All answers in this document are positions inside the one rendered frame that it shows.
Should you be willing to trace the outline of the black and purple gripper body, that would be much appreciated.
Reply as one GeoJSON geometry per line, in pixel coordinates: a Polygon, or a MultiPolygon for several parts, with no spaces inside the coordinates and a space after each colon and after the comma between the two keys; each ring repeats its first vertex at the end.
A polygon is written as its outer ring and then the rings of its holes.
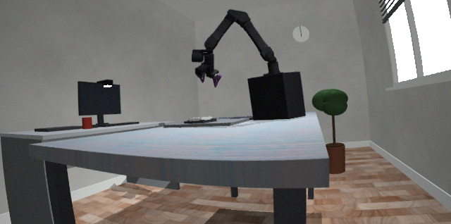
{"type": "Polygon", "coordinates": [[[218,74],[219,70],[214,69],[213,73],[211,73],[211,74],[206,73],[206,76],[216,80],[220,77],[220,75],[215,76],[216,73],[218,74]]]}

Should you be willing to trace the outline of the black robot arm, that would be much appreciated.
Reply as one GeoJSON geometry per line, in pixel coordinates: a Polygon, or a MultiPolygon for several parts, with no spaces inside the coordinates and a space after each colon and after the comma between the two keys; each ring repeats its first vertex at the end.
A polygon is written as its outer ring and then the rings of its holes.
{"type": "Polygon", "coordinates": [[[268,47],[266,42],[262,39],[260,34],[257,32],[255,27],[253,26],[250,17],[244,11],[236,11],[236,10],[228,10],[228,14],[225,16],[221,24],[216,28],[216,30],[211,34],[210,37],[205,41],[204,46],[206,49],[193,49],[192,50],[192,62],[202,62],[201,65],[195,68],[195,74],[199,78],[203,78],[205,73],[211,74],[214,71],[214,54],[213,50],[218,45],[222,36],[226,33],[228,28],[236,22],[240,27],[242,27],[246,33],[249,35],[251,40],[256,45],[257,49],[260,52],[261,57],[268,61],[268,73],[264,75],[273,75],[280,73],[278,62],[276,57],[274,56],[273,50],[268,47]],[[237,21],[239,20],[239,21],[237,21]],[[207,52],[207,53],[202,53],[207,52]],[[204,64],[206,63],[206,64],[204,64]],[[210,65],[207,65],[210,64],[210,65]]]}

